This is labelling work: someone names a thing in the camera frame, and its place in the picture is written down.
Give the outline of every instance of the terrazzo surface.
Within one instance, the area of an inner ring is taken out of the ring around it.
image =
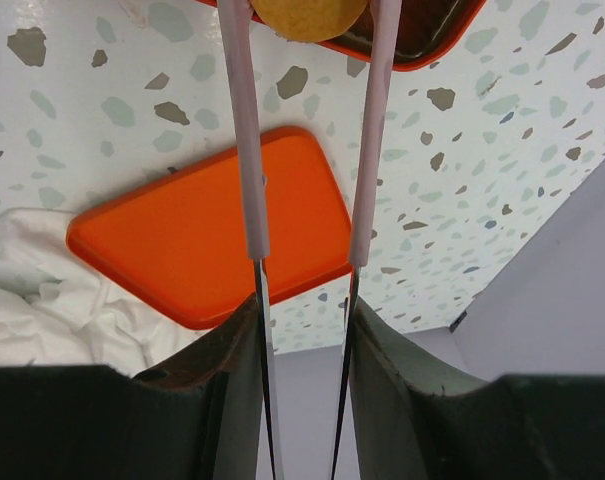
[[[251,42],[262,130],[313,132],[351,208],[368,66],[257,24]],[[0,2],[0,213],[81,212],[233,143],[215,9]],[[488,0],[392,78],[362,296],[401,332],[450,325],[604,154],[605,1]],[[339,343],[347,288],[275,305],[278,351]]]

